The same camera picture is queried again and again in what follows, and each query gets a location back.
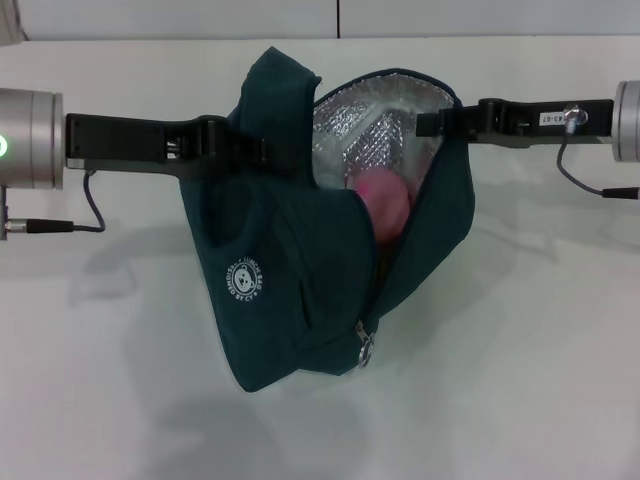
pink ball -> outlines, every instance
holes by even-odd
[[[391,170],[374,167],[356,175],[353,188],[369,210],[376,241],[384,244],[397,238],[411,211],[404,180]]]

black cable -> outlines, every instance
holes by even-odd
[[[595,188],[591,188],[588,185],[585,185],[576,177],[574,177],[569,172],[567,172],[564,166],[562,166],[562,157],[564,156],[564,151],[567,149],[567,145],[569,145],[569,134],[565,133],[564,139],[562,140],[562,146],[560,147],[560,151],[558,152],[558,161],[556,162],[556,165],[558,165],[558,170],[560,170],[560,173],[563,174],[571,183],[573,183],[574,185],[577,185],[584,191],[593,193],[594,195],[602,196],[602,190],[596,190]]]
[[[82,186],[84,188],[84,194],[87,197],[87,202],[89,202],[89,206],[93,211],[96,219],[98,220],[98,227],[89,227],[86,225],[74,225],[74,232],[92,232],[92,233],[101,233],[107,229],[107,225],[105,224],[104,218],[96,205],[95,200],[93,199],[93,195],[91,195],[91,189],[89,188],[89,179],[95,174],[95,171],[87,171],[84,174],[84,181],[82,182]]]

